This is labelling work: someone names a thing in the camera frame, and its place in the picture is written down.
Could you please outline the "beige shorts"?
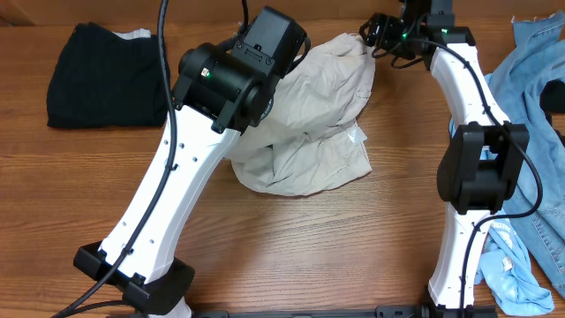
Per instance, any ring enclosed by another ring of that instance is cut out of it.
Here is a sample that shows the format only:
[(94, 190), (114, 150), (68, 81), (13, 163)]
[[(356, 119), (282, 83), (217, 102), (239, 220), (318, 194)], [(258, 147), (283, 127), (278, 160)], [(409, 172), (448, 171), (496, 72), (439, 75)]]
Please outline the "beige shorts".
[(370, 173), (357, 117), (374, 72), (358, 35), (340, 34), (311, 49), (278, 83), (270, 113), (229, 152), (238, 181), (259, 193), (307, 196)]

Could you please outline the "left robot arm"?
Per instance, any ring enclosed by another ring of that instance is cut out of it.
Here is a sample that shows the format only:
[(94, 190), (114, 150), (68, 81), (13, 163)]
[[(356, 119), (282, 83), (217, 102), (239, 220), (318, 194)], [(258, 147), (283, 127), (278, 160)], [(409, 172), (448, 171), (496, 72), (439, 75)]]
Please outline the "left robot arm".
[(169, 92), (169, 119), (127, 210), (73, 263), (121, 291), (137, 317), (189, 317), (194, 271), (175, 256), (185, 223), (218, 163), (273, 105), (275, 87), (305, 57), (306, 31), (271, 7), (233, 39), (187, 50)]

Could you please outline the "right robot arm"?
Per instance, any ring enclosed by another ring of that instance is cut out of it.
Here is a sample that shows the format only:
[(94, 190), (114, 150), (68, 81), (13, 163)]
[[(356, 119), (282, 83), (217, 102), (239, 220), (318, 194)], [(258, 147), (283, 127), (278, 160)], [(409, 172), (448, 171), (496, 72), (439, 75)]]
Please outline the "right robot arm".
[(400, 16), (375, 13), (359, 29), (373, 58), (424, 63), (455, 125), (437, 170), (445, 228), (427, 294), (414, 307), (380, 306), (379, 317), (496, 315), (491, 307), (475, 307), (474, 280), (489, 227), (516, 189), (529, 133), (494, 100), (471, 30), (456, 26), (452, 8), (450, 1), (405, 1)]

